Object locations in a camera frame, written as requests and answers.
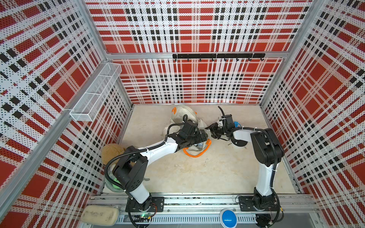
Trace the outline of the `white round clock black back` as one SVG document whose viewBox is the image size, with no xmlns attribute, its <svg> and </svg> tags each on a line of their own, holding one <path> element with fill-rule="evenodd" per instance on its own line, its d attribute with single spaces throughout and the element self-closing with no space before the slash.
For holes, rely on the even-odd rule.
<svg viewBox="0 0 365 228">
<path fill-rule="evenodd" d="M 230 136 L 230 140 L 237 147 L 244 147 L 248 144 L 247 141 L 236 139 L 233 135 Z"/>
</svg>

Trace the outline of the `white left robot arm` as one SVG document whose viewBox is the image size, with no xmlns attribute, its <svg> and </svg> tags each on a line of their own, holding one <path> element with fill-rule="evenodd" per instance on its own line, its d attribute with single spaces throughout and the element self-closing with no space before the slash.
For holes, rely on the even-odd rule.
<svg viewBox="0 0 365 228">
<path fill-rule="evenodd" d="M 140 149 L 130 146 L 123 154 L 112 158 L 105 165 L 105 178 L 138 204 L 146 204 L 152 197 L 143 185 L 148 165 L 181 149 L 206 141 L 207 133 L 191 120 L 171 124 L 161 142 Z"/>
</svg>

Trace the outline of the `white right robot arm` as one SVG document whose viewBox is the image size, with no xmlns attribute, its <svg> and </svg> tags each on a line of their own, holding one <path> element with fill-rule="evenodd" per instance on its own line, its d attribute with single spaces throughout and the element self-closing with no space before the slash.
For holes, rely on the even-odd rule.
<svg viewBox="0 0 365 228">
<path fill-rule="evenodd" d="M 222 116 L 217 122 L 205 128 L 214 139 L 231 141 L 237 147 L 252 144 L 255 158 L 259 162 L 259 177 L 252 199 L 253 207 L 264 211 L 271 206 L 278 206 L 274 191 L 275 174 L 284 156 L 284 150 L 271 128 L 259 129 L 236 126 L 232 115 Z"/>
</svg>

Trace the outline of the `beige canvas bag orange handles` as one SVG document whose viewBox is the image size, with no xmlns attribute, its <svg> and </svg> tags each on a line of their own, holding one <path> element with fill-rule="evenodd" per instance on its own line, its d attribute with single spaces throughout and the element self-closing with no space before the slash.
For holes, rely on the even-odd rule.
<svg viewBox="0 0 365 228">
<path fill-rule="evenodd" d="M 164 136 L 175 137 L 178 149 L 192 158 L 208 151 L 212 141 L 207 124 L 190 107 L 178 105 L 172 109 L 170 124 L 163 130 Z"/>
</svg>

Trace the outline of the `light blue square alarm clock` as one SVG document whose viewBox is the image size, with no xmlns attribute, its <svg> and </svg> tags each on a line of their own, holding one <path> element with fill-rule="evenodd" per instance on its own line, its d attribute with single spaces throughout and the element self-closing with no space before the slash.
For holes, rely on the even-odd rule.
<svg viewBox="0 0 365 228">
<path fill-rule="evenodd" d="M 195 144 L 195 147 L 196 147 L 196 150 L 202 151 L 207 147 L 207 145 L 205 142 L 201 142 L 201 143 Z"/>
</svg>

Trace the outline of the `bright blue round alarm clock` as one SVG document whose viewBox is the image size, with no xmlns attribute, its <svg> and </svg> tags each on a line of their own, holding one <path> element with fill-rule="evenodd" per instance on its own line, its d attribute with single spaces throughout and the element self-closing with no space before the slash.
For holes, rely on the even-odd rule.
<svg viewBox="0 0 365 228">
<path fill-rule="evenodd" d="M 235 125 L 235 127 L 242 127 L 241 124 L 237 121 L 234 121 L 234 125 Z"/>
</svg>

